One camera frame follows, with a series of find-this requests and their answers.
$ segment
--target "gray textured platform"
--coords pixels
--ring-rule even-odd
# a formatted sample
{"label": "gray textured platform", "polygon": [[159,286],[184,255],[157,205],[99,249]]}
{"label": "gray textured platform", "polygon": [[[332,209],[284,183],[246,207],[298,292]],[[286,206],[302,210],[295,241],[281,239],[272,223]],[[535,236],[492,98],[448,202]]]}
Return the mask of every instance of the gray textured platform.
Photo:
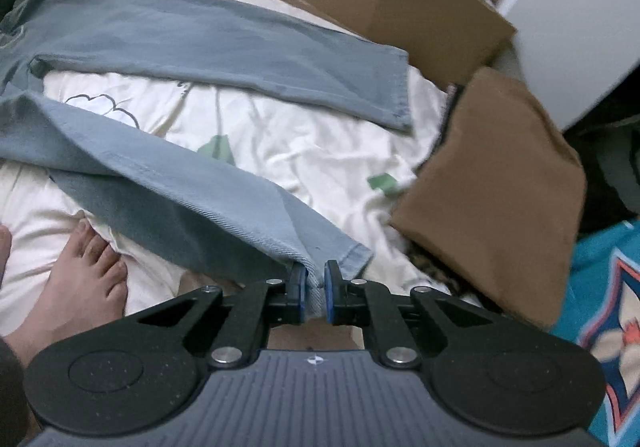
{"label": "gray textured platform", "polygon": [[597,447],[583,431],[500,438],[443,411],[418,376],[368,351],[272,351],[219,371],[181,415],[119,439],[45,431],[33,447]]}

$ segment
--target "metal rivet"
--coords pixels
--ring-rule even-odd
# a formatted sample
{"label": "metal rivet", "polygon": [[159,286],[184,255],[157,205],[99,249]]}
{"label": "metal rivet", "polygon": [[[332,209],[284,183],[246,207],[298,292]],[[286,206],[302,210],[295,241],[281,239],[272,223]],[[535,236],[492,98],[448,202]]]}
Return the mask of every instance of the metal rivet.
{"label": "metal rivet", "polygon": [[386,352],[386,357],[394,364],[402,365],[409,364],[418,358],[418,353],[411,348],[405,348],[404,346],[398,346],[391,348]]}
{"label": "metal rivet", "polygon": [[242,351],[230,346],[216,348],[211,351],[211,358],[219,364],[233,364],[242,358]]}

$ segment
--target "foot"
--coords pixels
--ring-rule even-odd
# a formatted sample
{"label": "foot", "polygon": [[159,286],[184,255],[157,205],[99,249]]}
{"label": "foot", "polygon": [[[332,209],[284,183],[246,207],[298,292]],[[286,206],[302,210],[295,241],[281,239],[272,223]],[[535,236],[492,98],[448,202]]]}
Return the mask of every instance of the foot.
{"label": "foot", "polygon": [[5,341],[26,367],[54,342],[121,318],[126,302],[124,261],[87,220],[81,220],[33,310]]}

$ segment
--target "device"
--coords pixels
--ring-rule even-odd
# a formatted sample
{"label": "device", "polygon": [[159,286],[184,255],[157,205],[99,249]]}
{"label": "device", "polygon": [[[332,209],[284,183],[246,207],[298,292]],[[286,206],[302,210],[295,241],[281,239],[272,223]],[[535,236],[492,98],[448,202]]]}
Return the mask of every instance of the device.
{"label": "device", "polygon": [[426,286],[325,268],[327,318],[365,350],[265,349],[305,316],[306,270],[206,286],[40,352],[32,447],[595,447],[605,394],[577,345]]}

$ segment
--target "denim fabric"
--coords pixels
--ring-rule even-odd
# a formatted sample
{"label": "denim fabric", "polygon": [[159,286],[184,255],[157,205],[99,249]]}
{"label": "denim fabric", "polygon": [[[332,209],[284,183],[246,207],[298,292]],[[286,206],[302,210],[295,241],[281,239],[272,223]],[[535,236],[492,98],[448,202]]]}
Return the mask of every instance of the denim fabric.
{"label": "denim fabric", "polygon": [[0,157],[60,188],[178,265],[250,283],[322,271],[346,279],[369,249],[276,184],[42,96],[52,68],[249,87],[408,127],[406,55],[231,0],[25,0],[0,22]]}
{"label": "denim fabric", "polygon": [[369,249],[276,184],[116,120],[11,85],[0,157],[46,167],[82,207],[182,267],[252,283],[306,266],[321,315],[326,261],[353,278]]}
{"label": "denim fabric", "polygon": [[25,0],[0,22],[0,80],[41,92],[52,68],[250,88],[411,126],[405,51],[234,0]]}

